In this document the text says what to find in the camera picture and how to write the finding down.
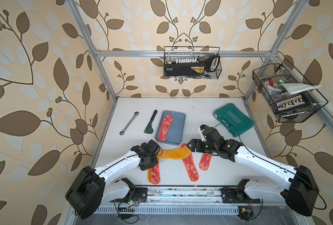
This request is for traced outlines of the red insole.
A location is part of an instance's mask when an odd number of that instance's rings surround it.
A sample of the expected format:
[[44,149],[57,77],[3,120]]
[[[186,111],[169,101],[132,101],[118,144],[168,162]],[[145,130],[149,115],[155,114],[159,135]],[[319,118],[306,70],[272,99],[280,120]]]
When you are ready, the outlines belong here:
[[166,141],[168,131],[173,123],[173,116],[171,114],[167,114],[161,123],[161,129],[158,135],[158,141],[164,142]]
[[198,174],[198,171],[195,167],[192,153],[189,154],[186,158],[182,159],[182,161],[183,161],[184,166],[186,168],[186,171],[188,173],[189,179],[192,182],[198,181],[199,180],[199,174]]
[[160,183],[160,169],[159,169],[159,164],[155,165],[152,168],[152,184],[157,185]]
[[203,171],[207,171],[209,169],[211,159],[212,159],[211,154],[203,153],[201,160],[199,162],[199,168]]

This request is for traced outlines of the black yellow tool box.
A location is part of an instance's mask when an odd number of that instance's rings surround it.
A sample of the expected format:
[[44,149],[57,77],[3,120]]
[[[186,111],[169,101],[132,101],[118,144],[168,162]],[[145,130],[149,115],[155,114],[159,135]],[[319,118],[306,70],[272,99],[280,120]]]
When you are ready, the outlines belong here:
[[174,63],[164,65],[166,77],[199,77],[205,73],[205,63]]

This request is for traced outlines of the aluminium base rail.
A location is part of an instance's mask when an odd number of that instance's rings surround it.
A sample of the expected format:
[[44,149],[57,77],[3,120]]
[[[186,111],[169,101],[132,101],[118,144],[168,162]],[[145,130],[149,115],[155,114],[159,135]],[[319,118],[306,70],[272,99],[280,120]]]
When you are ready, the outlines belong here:
[[131,215],[233,215],[244,210],[288,209],[286,204],[264,200],[238,200],[233,187],[136,186],[112,184],[107,197],[92,207],[93,214]]

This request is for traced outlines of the white folded paper bag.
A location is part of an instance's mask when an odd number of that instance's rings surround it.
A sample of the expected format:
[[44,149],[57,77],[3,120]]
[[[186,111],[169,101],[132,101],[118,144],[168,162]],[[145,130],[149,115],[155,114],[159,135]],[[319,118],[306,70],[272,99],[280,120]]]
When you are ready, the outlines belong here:
[[287,92],[290,95],[298,94],[301,92],[309,91],[309,90],[315,90],[318,88],[321,88],[323,85],[309,85],[304,83],[284,83],[280,84],[276,87],[277,90],[282,92]]

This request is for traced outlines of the aluminium frame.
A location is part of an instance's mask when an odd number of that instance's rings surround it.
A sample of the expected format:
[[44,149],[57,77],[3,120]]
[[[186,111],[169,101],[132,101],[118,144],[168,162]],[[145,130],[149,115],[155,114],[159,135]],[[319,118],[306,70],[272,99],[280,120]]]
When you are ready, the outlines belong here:
[[[149,57],[161,70],[176,58],[219,54],[209,77],[192,69],[148,77],[147,93],[243,98],[274,158],[313,172],[323,195],[312,219],[333,225],[333,1],[75,1],[98,63],[111,80],[122,59]],[[276,72],[318,89],[290,116],[256,80]]]

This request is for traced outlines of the silver combination wrench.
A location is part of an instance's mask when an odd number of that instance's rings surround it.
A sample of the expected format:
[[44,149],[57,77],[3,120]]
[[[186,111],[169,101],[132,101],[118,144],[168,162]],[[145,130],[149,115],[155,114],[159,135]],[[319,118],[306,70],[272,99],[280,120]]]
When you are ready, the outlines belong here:
[[127,125],[124,127],[122,131],[119,132],[119,135],[123,136],[125,134],[125,131],[128,129],[128,127],[131,125],[131,123],[135,120],[135,118],[139,115],[139,112],[135,112],[130,119],[130,121],[127,123]]

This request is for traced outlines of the grey-blue storage tray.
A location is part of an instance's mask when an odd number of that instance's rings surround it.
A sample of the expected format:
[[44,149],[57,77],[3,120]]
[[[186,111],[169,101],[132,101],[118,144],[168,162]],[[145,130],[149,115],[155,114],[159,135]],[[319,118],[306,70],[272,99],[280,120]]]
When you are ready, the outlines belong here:
[[[173,123],[168,131],[166,141],[161,142],[158,141],[158,135],[161,129],[161,123],[164,117],[167,114],[171,114],[173,116]],[[179,145],[181,144],[182,141],[182,135],[183,135],[183,129],[184,129],[184,124],[185,124],[185,119],[186,119],[186,114],[182,112],[175,112],[175,111],[168,111],[165,110],[162,112],[161,115],[161,120],[159,122],[156,134],[155,134],[155,139],[157,142],[160,143],[166,143],[166,144],[171,144],[171,145]]]

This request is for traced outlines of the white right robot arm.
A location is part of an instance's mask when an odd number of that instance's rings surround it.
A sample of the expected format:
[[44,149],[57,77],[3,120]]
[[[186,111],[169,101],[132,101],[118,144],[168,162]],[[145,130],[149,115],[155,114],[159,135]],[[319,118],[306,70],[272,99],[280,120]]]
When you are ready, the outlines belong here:
[[202,125],[199,133],[201,139],[192,139],[187,144],[192,152],[217,155],[247,166],[273,180],[273,183],[242,180],[240,189],[245,196],[250,199],[285,203],[302,216],[312,216],[316,200],[320,195],[309,168],[293,167],[274,161],[248,149],[242,142],[234,139],[225,140],[213,127]]

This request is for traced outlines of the socket bit set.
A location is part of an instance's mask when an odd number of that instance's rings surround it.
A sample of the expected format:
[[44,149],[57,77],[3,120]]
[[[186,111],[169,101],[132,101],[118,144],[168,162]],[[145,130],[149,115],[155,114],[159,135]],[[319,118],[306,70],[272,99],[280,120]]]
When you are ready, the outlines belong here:
[[303,107],[309,104],[308,99],[304,95],[297,95],[276,103],[276,109],[278,111],[285,111],[298,107]]

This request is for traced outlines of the green plastic tool case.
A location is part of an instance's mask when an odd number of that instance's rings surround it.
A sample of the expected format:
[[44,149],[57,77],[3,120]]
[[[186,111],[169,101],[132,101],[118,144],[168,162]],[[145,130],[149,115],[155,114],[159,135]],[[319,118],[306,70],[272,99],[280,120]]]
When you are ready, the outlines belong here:
[[239,137],[254,126],[254,121],[240,111],[233,103],[228,103],[216,109],[213,116],[233,137]]

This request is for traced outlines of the yellow insole horizontal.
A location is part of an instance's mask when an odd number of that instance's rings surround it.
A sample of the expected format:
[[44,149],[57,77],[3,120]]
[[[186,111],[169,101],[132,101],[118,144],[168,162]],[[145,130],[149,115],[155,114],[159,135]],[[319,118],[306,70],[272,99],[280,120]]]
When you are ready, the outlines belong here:
[[163,150],[162,153],[157,155],[158,159],[171,159],[171,160],[182,160],[188,157],[191,151],[188,148],[175,148],[171,150]]

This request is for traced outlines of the green pipe wrench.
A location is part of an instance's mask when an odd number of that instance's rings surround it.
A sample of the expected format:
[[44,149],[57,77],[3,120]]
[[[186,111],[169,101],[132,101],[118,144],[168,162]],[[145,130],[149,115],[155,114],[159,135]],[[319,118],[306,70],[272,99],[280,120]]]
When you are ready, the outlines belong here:
[[146,133],[146,134],[152,134],[153,133],[152,123],[154,121],[154,118],[155,118],[157,112],[158,112],[158,110],[154,110],[154,112],[153,112],[153,114],[152,114],[152,116],[151,116],[151,118],[148,122],[148,125],[144,130],[144,133]]

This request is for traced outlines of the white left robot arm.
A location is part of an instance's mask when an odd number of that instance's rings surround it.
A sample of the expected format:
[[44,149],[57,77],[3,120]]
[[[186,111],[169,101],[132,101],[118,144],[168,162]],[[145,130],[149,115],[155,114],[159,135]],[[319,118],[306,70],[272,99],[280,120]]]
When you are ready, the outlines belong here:
[[128,179],[114,182],[126,172],[139,168],[145,171],[158,164],[160,146],[153,140],[131,148],[115,161],[92,169],[84,167],[68,189],[65,198],[81,219],[91,216],[102,202],[123,199],[135,186]]

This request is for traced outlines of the yellow insole vertical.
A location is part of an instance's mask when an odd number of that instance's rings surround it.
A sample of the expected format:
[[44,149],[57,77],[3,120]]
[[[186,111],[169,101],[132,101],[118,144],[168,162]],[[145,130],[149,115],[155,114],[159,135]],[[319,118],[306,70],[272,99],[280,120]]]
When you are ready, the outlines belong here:
[[150,183],[152,182],[152,169],[147,170],[147,179]]

